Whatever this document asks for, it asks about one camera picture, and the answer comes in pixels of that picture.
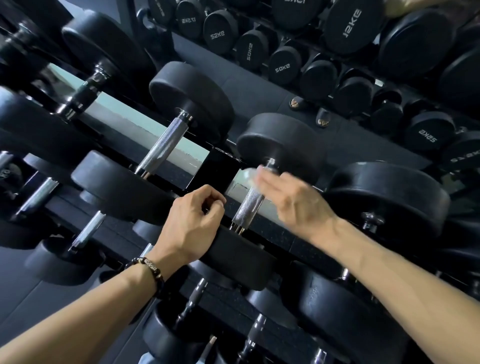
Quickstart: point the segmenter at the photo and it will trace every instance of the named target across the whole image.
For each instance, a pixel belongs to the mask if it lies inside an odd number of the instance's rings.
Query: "gym floor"
[[[71,2],[119,20],[115,0]],[[221,85],[234,105],[237,119],[230,131],[231,140],[236,140],[252,116],[262,112],[291,115],[315,128],[314,113],[295,113],[288,108],[291,93],[185,39],[176,36],[174,40],[180,56]],[[318,131],[328,146],[328,164],[332,169],[360,160],[385,160],[419,169],[428,165],[425,159],[340,117],[334,117],[327,129]],[[0,248],[0,346],[74,301],[91,285],[87,282],[83,286],[61,287],[40,282],[23,269],[28,254],[28,251]],[[146,352],[141,327],[142,322],[127,328],[101,363],[136,363]]]

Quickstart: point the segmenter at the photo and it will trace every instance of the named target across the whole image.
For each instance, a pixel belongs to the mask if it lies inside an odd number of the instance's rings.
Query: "left hand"
[[[177,261],[177,269],[200,259],[215,238],[226,202],[226,198],[208,184],[177,198],[147,258],[160,263],[168,256],[170,261]],[[207,214],[203,213],[202,206],[209,208]]]

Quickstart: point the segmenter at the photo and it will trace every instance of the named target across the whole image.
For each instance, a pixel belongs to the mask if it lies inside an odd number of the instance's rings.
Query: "hand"
[[[200,259],[216,235],[225,213],[226,198],[209,185],[177,198],[170,209],[160,237],[147,258],[154,263],[176,261],[176,269]],[[209,208],[204,214],[202,207]]]
[[[254,183],[274,203],[278,217],[286,227],[310,243],[318,240],[319,235],[330,232],[332,222],[338,219],[312,186],[289,173],[277,176],[260,166]]]

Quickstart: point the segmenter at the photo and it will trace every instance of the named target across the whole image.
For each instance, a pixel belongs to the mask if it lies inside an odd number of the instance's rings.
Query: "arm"
[[[366,286],[435,364],[480,363],[480,304],[335,215],[311,186],[259,170],[255,183],[293,233]]]
[[[146,256],[165,280],[205,254],[225,202],[210,186],[175,200],[158,242]],[[210,207],[206,215],[204,203]],[[0,348],[0,363],[96,363],[155,291],[149,268],[134,265]]]

